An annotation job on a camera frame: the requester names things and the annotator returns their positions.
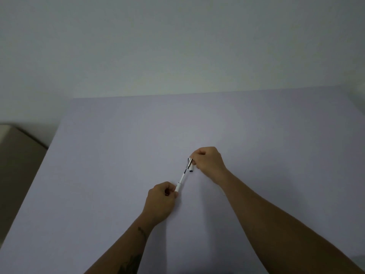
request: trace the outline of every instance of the white wall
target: white wall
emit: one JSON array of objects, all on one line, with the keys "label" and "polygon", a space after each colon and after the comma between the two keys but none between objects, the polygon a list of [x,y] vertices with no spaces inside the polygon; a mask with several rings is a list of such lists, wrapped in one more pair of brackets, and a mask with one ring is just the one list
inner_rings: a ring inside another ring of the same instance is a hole
[{"label": "white wall", "polygon": [[1,0],[0,122],[49,144],[72,97],[340,84],[365,0]]}]

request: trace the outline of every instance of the wall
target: wall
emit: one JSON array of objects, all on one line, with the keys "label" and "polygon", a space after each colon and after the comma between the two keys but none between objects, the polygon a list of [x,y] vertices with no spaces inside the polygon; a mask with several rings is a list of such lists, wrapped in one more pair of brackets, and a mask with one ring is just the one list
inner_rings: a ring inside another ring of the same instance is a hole
[{"label": "wall", "polygon": [[73,97],[336,85],[365,0],[1,0],[0,122],[49,144]]},{"label": "wall", "polygon": [[[365,116],[338,88],[75,99],[0,250],[0,272],[83,273],[139,215],[148,189],[177,183],[190,153],[210,145],[260,195],[362,258],[364,138]],[[265,273],[215,184],[196,170],[180,193],[140,273]]]}]

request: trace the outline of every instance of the person's right hand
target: person's right hand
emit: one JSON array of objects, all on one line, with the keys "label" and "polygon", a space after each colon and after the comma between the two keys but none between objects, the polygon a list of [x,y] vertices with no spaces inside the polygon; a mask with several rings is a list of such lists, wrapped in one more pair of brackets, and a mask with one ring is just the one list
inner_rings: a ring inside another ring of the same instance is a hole
[{"label": "person's right hand", "polygon": [[213,182],[218,183],[218,179],[227,172],[221,154],[216,147],[202,147],[195,150],[190,158],[193,165],[196,165]]}]

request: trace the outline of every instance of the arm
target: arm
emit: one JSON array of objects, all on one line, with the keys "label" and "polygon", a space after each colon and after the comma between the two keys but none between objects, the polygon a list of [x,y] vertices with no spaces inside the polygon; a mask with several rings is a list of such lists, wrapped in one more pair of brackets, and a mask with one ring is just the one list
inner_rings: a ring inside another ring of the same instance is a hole
[{"label": "arm", "polygon": [[176,197],[175,186],[169,182],[150,189],[141,215],[85,274],[137,273],[148,236],[170,215]]},{"label": "arm", "polygon": [[200,148],[190,157],[224,190],[269,273],[364,273],[327,240],[242,183],[226,169],[215,147]]}]

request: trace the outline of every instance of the tattoo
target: tattoo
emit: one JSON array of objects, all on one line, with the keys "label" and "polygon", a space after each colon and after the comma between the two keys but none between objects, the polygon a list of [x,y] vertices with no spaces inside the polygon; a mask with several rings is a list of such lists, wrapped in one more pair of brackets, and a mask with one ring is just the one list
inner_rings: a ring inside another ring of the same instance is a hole
[{"label": "tattoo", "polygon": [[128,263],[123,263],[119,268],[118,274],[137,274],[142,254],[131,256]]},{"label": "tattoo", "polygon": [[138,230],[142,233],[143,237],[144,237],[144,241],[147,242],[147,235],[146,233],[144,232],[144,230],[142,230],[141,227],[138,227]]}]

